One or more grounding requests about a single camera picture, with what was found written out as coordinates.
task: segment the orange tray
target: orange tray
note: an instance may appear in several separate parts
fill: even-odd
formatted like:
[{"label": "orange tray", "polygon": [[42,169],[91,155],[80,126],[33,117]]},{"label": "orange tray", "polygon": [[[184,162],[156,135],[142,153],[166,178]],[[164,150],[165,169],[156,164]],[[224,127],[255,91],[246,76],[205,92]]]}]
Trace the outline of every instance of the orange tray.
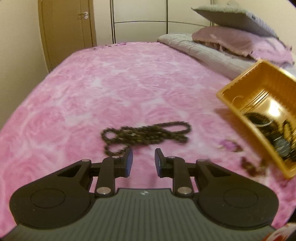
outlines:
[{"label": "orange tray", "polygon": [[267,61],[259,61],[217,93],[217,97],[241,120],[253,148],[273,160],[286,178],[296,175],[296,162],[283,160],[267,138],[244,114],[258,112],[282,123],[289,120],[296,139],[296,78]]}]

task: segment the wall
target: wall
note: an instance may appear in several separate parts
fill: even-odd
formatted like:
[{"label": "wall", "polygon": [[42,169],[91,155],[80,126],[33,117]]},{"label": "wall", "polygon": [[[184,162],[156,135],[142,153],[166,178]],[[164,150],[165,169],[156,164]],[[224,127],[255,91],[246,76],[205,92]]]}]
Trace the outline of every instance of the wall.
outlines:
[{"label": "wall", "polygon": [[47,74],[37,0],[0,0],[0,129]]},{"label": "wall", "polygon": [[97,45],[112,44],[110,0],[94,1],[94,21]]},{"label": "wall", "polygon": [[[280,39],[293,46],[296,54],[296,8],[288,0],[236,0],[241,8],[248,9],[278,34]],[[214,0],[214,4],[226,4],[228,0]]]}]

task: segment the floral bedspread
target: floral bedspread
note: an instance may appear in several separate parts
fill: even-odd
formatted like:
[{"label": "floral bedspread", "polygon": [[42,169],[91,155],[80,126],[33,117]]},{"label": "floral bedspread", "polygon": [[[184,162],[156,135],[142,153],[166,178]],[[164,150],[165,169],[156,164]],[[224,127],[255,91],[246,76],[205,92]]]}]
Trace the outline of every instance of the floral bedspread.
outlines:
[{"label": "floral bedspread", "polygon": [[[236,133],[239,125],[215,96],[229,79],[161,43],[127,43],[72,54],[17,108],[0,133],[0,236],[15,223],[9,199],[19,187],[87,158],[105,158],[100,132],[107,127],[143,126],[169,121],[192,125],[189,142],[165,141],[134,148],[129,178],[117,187],[172,187],[157,177],[154,150],[187,162],[210,158],[241,175],[245,159],[260,157]],[[285,180],[269,166],[253,178],[280,200],[273,225],[281,227],[296,205],[296,179]]]}]

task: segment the gray pillow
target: gray pillow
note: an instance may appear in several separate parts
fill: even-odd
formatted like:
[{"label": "gray pillow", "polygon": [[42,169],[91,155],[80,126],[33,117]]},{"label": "gray pillow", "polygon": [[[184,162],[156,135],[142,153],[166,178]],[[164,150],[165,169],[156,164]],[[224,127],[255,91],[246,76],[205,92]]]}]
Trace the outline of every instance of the gray pillow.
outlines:
[{"label": "gray pillow", "polygon": [[261,18],[245,9],[219,5],[201,6],[192,8],[207,20],[223,26],[244,30],[262,37],[278,38],[274,30]]}]

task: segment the bed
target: bed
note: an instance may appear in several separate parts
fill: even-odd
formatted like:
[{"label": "bed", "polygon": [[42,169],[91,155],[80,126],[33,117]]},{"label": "bed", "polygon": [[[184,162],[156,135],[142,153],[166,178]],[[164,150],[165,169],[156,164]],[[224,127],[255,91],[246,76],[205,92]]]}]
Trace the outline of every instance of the bed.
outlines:
[{"label": "bed", "polygon": [[[165,141],[134,148],[131,175],[117,179],[117,188],[172,187],[171,179],[157,177],[158,147],[187,162],[210,158],[249,177],[241,159],[255,166],[261,159],[234,130],[238,120],[215,96],[229,81],[159,42],[113,44],[72,54],[31,92],[1,130],[0,237],[15,226],[9,211],[12,193],[78,160],[101,162],[106,155],[100,132],[107,127],[168,121],[192,125],[186,144]],[[285,180],[272,164],[265,175],[252,179],[277,194],[280,204],[273,226],[283,226],[296,205],[296,179]]]}]

